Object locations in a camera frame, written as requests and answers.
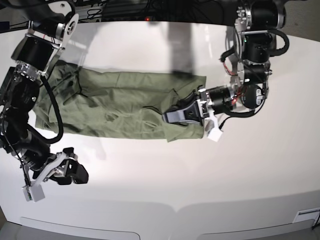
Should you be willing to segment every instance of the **olive green fabric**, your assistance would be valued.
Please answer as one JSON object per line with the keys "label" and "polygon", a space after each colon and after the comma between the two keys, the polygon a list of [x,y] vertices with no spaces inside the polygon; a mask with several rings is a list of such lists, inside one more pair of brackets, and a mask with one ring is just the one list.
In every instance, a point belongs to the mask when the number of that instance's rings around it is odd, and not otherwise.
{"label": "olive green fabric", "polygon": [[[126,139],[199,139],[200,125],[165,123],[162,114],[200,85],[203,76],[140,72],[105,72],[58,62],[48,80],[66,133]],[[58,131],[44,87],[33,108],[35,126]]]}

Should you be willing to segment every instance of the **white table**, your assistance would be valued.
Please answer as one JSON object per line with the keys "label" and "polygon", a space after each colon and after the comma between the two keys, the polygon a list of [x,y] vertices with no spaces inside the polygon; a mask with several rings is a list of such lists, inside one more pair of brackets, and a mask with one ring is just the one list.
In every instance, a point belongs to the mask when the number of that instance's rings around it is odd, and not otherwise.
{"label": "white table", "polygon": [[[24,33],[0,34],[0,81],[15,65],[10,56]],[[210,88],[229,81],[218,60],[225,35],[225,26],[207,24],[80,24],[62,58],[104,71],[192,68],[207,76]],[[49,181],[42,185],[46,198],[37,203],[26,202],[19,162],[1,149],[0,205],[7,220],[134,232],[142,240],[194,240],[289,224],[298,210],[319,207],[320,43],[297,37],[290,43],[285,55],[271,59],[263,110],[230,119],[218,143],[65,134],[51,152],[74,147],[89,183]]]}

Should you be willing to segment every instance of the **green garment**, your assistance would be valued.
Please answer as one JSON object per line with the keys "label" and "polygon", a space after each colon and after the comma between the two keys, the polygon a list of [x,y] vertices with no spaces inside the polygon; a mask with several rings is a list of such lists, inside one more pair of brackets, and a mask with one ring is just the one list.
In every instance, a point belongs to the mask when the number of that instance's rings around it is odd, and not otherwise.
{"label": "green garment", "polygon": [[[126,139],[199,139],[197,124],[165,123],[162,114],[206,77],[140,72],[100,73],[59,61],[48,80],[66,133]],[[58,132],[49,95],[40,88],[35,126]]]}

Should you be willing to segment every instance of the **green cloth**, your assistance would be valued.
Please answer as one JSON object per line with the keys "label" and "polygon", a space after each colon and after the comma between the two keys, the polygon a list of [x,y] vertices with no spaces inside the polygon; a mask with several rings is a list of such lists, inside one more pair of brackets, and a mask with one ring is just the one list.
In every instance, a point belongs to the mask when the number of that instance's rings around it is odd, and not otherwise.
{"label": "green cloth", "polygon": [[[165,123],[162,114],[200,85],[204,76],[140,72],[105,72],[59,61],[48,80],[59,105],[64,131],[86,136],[126,139],[199,139],[197,124]],[[44,87],[33,108],[35,126],[58,132]]]}

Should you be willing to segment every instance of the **white tabletop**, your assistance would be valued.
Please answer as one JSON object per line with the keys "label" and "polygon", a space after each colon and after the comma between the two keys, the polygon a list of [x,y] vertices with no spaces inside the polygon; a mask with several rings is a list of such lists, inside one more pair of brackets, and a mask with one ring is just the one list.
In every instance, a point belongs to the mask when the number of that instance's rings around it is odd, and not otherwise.
{"label": "white tabletop", "polygon": [[[218,60],[226,29],[167,22],[80,24],[62,58],[100,71],[193,69],[207,76],[210,88],[229,81]],[[24,33],[0,34],[0,82],[15,65],[10,56]],[[89,183],[49,181],[42,185],[46,198],[37,203],[26,202],[19,162],[1,149],[0,205],[7,220],[134,232],[142,240],[196,239],[292,223],[298,210],[319,207],[320,201],[319,47],[290,37],[289,51],[271,59],[263,110],[249,119],[230,119],[218,143],[65,134],[51,152],[74,147]]]}

